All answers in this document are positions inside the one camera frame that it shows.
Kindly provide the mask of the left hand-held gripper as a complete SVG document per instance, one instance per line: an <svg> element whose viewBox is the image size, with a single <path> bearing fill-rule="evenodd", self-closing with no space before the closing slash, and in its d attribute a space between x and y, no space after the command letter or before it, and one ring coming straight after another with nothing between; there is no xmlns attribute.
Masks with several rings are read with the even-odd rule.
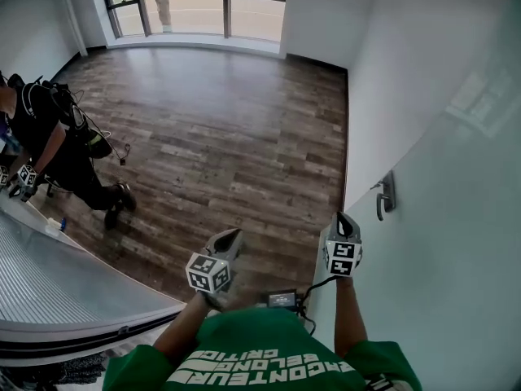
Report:
<svg viewBox="0 0 521 391"><path fill-rule="evenodd" d="M243 231L239 228L212 236L186 264L188 284L196 291L218 293L232 281L231 264L243 245Z"/></svg>

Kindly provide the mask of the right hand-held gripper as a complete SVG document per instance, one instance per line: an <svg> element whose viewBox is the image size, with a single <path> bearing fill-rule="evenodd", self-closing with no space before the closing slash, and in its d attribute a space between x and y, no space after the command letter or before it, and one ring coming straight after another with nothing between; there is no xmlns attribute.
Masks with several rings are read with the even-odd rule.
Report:
<svg viewBox="0 0 521 391"><path fill-rule="evenodd" d="M349 242L340 242L343 238ZM362 258L361 244L351 243L361 242L360 227L346 213L336 212L331 219L328 239L323 249L328 273L352 277Z"/></svg>

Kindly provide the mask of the silver door handle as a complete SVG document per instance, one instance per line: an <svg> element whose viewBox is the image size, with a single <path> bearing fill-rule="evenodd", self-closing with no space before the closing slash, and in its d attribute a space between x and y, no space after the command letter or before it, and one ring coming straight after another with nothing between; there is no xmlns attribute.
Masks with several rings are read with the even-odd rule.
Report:
<svg viewBox="0 0 521 391"><path fill-rule="evenodd" d="M394 183L394 173L390 170L371 190L380 188L376 195L376 215L380 222L383 221L383 213L390 213L396 208L396 190Z"/></svg>

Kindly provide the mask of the frosted glass door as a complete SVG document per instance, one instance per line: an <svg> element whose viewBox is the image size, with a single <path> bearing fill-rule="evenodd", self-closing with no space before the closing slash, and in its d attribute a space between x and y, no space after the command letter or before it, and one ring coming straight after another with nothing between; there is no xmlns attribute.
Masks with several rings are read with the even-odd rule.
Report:
<svg viewBox="0 0 521 391"><path fill-rule="evenodd" d="M393 176L392 212L348 209L370 339L423 391L521 391L521 0Z"/></svg>

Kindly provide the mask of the person's left forearm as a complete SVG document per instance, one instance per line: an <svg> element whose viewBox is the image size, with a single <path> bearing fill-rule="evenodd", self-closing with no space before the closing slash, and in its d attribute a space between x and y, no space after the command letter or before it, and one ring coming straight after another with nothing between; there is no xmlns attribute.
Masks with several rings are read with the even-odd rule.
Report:
<svg viewBox="0 0 521 391"><path fill-rule="evenodd" d="M197 292L155 340L153 348L163 354L173 366L178 365L193 348L198 331L211 309L206 296Z"/></svg>

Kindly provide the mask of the person's right forearm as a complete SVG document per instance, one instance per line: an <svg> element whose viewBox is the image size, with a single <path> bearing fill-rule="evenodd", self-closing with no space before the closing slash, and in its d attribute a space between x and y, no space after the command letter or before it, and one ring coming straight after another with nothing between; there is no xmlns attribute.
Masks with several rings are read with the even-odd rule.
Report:
<svg viewBox="0 0 521 391"><path fill-rule="evenodd" d="M343 358L349 350L368 340L352 278L336 280L335 353Z"/></svg>

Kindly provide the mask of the black-framed glass window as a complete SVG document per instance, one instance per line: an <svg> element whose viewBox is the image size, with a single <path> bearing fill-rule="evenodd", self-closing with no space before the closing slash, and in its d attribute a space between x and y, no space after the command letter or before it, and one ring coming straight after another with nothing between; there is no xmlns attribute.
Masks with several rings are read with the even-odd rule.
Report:
<svg viewBox="0 0 521 391"><path fill-rule="evenodd" d="M202 33L279 42L286 0L105 0L117 37Z"/></svg>

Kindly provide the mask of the small black monitor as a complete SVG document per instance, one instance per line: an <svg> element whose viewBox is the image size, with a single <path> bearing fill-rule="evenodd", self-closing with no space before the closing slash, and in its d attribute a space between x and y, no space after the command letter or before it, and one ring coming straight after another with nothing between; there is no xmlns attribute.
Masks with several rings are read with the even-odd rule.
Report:
<svg viewBox="0 0 521 391"><path fill-rule="evenodd" d="M300 304L296 289L268 292L265 301L269 308L281 308L291 312L296 312Z"/></svg>

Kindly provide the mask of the person in green shirt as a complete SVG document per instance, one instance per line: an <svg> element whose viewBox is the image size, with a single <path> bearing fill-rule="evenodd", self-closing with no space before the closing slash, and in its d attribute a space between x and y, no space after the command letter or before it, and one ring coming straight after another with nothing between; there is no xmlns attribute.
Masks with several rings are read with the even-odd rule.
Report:
<svg viewBox="0 0 521 391"><path fill-rule="evenodd" d="M206 319L178 365L139 345L112 359L103 391L422 391L400 346L363 341L341 358L281 309Z"/></svg>

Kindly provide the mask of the glass wall panel with blinds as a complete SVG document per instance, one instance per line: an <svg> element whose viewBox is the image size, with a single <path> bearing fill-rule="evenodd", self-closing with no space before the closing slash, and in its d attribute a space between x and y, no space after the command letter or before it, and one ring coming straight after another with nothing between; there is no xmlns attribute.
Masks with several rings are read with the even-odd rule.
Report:
<svg viewBox="0 0 521 391"><path fill-rule="evenodd" d="M36 209L0 205L0 365L96 354L156 331L183 307L81 248Z"/></svg>

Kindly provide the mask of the white wall pipe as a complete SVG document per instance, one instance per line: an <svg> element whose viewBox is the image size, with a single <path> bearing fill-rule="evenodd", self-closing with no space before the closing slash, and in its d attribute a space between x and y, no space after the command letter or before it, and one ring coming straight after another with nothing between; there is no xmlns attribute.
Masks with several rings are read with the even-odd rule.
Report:
<svg viewBox="0 0 521 391"><path fill-rule="evenodd" d="M79 51L81 57L87 57L88 52L87 52L85 42L84 42L81 30L80 30L80 26L78 24L76 12L74 10L72 0L64 0L64 1L65 1L67 13L68 13L68 19L70 21L70 26L72 28L72 33L75 38L78 51Z"/></svg>

